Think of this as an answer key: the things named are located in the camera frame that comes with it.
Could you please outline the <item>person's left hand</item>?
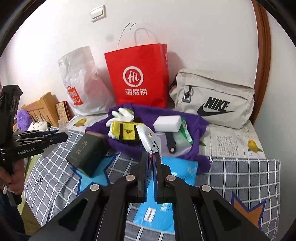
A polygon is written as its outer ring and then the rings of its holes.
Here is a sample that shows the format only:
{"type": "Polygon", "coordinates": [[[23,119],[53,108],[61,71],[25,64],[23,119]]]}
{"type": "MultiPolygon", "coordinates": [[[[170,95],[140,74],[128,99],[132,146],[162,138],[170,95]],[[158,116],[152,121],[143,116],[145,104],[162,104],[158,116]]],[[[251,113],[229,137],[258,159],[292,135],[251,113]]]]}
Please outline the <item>person's left hand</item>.
{"type": "Polygon", "coordinates": [[[1,191],[4,189],[4,182],[8,183],[8,189],[16,195],[21,195],[25,185],[25,163],[21,159],[13,163],[14,173],[10,175],[1,167],[1,191]]]}

